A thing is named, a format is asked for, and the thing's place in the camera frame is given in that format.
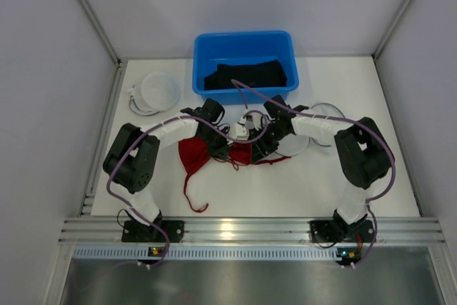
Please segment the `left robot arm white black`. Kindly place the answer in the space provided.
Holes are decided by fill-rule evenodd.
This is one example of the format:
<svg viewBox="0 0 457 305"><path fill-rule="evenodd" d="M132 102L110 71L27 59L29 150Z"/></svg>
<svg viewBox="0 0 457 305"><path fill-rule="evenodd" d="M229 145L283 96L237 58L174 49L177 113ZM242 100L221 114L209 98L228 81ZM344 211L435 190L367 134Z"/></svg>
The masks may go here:
<svg viewBox="0 0 457 305"><path fill-rule="evenodd" d="M166 221L147 190L154 175L159 151L178 146L186 177L190 178L210 159L229 155L229 130L219 125L225 110L213 99L195 109L185 108L171 119L151 128L124 124L103 162L108 175L106 190L124 205L128 219L121 225L123 242L178 242L182 221Z"/></svg>

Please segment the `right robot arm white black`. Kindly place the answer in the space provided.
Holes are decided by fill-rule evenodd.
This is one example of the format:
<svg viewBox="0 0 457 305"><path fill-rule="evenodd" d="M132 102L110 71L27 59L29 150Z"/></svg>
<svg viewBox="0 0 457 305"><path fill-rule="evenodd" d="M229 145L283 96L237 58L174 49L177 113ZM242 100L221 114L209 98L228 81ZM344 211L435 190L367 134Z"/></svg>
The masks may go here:
<svg viewBox="0 0 457 305"><path fill-rule="evenodd" d="M383 198L396 180L396 162L375 121L324 116L305 106L287 105L281 96L267 99L269 121L251 130L251 163L265 162L287 136L305 136L336 148L347 185L341 202L327 221L313 221L313 241L342 242L366 227L372 201Z"/></svg>

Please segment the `red bra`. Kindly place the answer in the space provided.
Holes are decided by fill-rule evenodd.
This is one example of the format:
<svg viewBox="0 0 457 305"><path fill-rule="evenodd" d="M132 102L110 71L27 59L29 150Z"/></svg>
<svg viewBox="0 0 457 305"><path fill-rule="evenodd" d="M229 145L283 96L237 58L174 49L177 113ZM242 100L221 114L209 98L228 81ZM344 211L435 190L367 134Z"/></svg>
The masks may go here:
<svg viewBox="0 0 457 305"><path fill-rule="evenodd" d="M204 213L209 207L208 203L196 208L187 194L187 187L190 178L202 169L211 159L209 154L208 144L203 139L194 137L190 139L181 140L178 144L179 158L186 171L186 178L184 179L183 194L188 202L190 209L197 214ZM276 164L278 162L290 159L290 156L281 156L277 159L260 160L255 163L251 162L252 147L250 144L235 143L228 148L228 158L216 158L221 163L230 163L235 170L239 170L240 166L249 165L262 165L262 164Z"/></svg>

